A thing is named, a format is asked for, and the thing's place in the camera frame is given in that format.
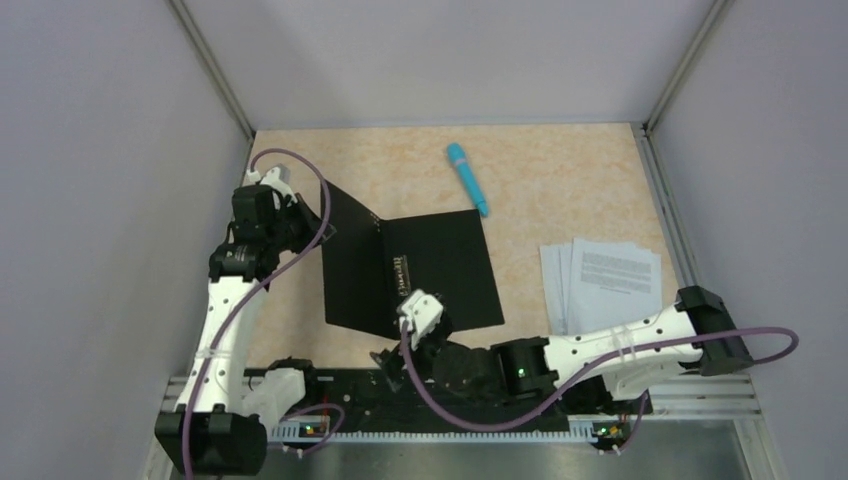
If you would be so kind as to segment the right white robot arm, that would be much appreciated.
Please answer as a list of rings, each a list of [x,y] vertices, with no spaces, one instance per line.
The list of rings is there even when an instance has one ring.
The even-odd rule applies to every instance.
[[[488,348],[450,341],[452,322],[436,296],[421,290],[398,309],[408,321],[409,355],[421,379],[475,403],[546,397],[566,382],[589,381],[586,397],[612,412],[651,385],[695,370],[735,373],[753,365],[723,299],[700,286],[640,320],[587,334],[518,339]]]

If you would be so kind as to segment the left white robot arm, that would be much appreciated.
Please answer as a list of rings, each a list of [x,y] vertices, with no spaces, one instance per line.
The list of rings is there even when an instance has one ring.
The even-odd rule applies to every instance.
[[[254,388],[245,385],[245,369],[281,254],[302,259],[329,226],[283,182],[239,187],[231,206],[225,239],[209,257],[206,317],[186,384],[155,422],[155,438],[187,479],[257,474],[285,414],[308,413],[321,397],[306,361],[270,368]]]

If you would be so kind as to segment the grey black file folder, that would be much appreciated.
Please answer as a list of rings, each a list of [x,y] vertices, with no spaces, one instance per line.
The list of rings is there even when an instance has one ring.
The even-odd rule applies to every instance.
[[[382,219],[328,188],[335,230],[321,246],[328,324],[397,340],[396,310],[416,289],[440,298],[457,331],[504,324],[477,211]]]

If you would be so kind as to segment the white printed paper stack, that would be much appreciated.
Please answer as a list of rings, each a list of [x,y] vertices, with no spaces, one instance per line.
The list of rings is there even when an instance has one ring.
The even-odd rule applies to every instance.
[[[554,335],[578,335],[659,312],[661,257],[632,242],[539,247],[547,317]]]

